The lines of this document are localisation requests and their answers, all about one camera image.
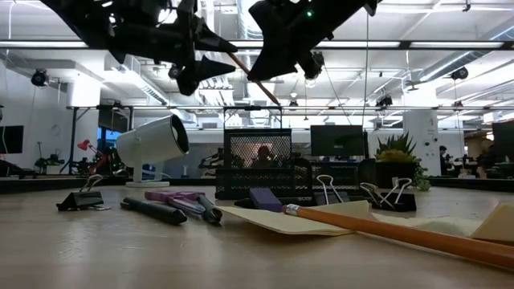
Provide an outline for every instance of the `orange rod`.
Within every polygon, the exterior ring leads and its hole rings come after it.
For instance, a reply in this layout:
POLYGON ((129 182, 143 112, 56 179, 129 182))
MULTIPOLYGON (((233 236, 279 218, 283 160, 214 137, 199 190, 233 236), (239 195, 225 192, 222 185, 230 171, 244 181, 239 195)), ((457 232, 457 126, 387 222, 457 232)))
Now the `orange rod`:
POLYGON ((489 263, 491 265, 511 269, 514 268, 514 247, 511 246, 439 234, 363 218, 325 213, 299 206, 291 206, 289 209, 287 209, 287 206, 284 206, 283 211, 286 214, 423 246, 482 263, 489 263))
MULTIPOLYGON (((248 69, 248 67, 246 65, 244 65, 244 63, 239 60, 239 58, 237 58, 237 56, 234 55, 234 53, 227 53, 231 58, 232 60, 234 60, 234 62, 239 66, 241 67, 241 69, 243 69, 243 71, 248 75, 250 73, 250 70, 248 69)), ((254 81, 255 84, 257 84, 257 86, 264 92, 264 94, 269 97, 269 99, 275 103, 276 105, 280 106, 280 102, 276 99, 276 97, 270 92, 267 90, 267 88, 265 88, 263 86, 263 84, 256 80, 254 81)))

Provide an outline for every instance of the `yellow paper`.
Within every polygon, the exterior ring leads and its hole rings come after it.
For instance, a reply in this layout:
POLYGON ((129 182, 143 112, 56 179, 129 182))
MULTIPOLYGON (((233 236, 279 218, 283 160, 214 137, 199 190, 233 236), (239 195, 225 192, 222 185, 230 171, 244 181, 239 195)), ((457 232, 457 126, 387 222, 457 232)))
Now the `yellow paper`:
MULTIPOLYGON (((262 226, 263 228, 273 230, 281 234, 339 236, 342 234, 352 233, 351 230, 340 228, 338 226, 266 210, 251 210, 225 206, 218 207, 218 209, 243 218, 257 226, 262 226)), ((310 209, 327 213, 345 214, 357 218, 367 218, 369 214, 369 203, 367 201, 352 201, 327 206, 311 207, 310 209)))
POLYGON ((514 204, 499 204, 485 221, 464 218, 399 218, 373 214, 380 222, 409 226, 441 234, 477 238, 490 241, 514 242, 514 204))

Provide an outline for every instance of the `purple eraser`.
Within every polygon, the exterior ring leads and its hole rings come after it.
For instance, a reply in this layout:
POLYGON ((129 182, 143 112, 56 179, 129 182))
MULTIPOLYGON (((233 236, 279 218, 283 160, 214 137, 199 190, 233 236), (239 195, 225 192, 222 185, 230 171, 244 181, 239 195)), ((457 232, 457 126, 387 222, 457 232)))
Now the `purple eraser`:
POLYGON ((250 189, 250 198, 259 210, 282 212, 282 203, 270 189, 250 189))

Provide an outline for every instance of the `succulent plant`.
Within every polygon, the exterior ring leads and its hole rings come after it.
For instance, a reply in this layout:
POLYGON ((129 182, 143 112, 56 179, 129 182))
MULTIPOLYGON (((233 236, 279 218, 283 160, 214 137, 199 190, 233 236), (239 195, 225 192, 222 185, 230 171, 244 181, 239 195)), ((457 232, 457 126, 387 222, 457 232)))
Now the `succulent plant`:
POLYGON ((409 133, 404 133, 398 137, 390 136, 385 143, 378 139, 377 156, 392 149, 404 152, 407 156, 412 156, 414 148, 416 148, 416 144, 412 144, 412 138, 409 138, 409 133))

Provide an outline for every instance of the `computer monitor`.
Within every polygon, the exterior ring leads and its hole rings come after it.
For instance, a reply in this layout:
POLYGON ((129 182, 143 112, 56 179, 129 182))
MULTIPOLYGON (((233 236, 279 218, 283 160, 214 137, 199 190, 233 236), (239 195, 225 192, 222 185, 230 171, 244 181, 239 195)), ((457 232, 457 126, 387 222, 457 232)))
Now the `computer monitor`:
POLYGON ((514 120, 492 124, 495 136, 494 151, 499 156, 507 156, 514 161, 514 120))
POLYGON ((0 153, 23 152, 23 126, 0 127, 0 153))
POLYGON ((311 125, 311 155, 351 157, 364 154, 361 125, 311 125))

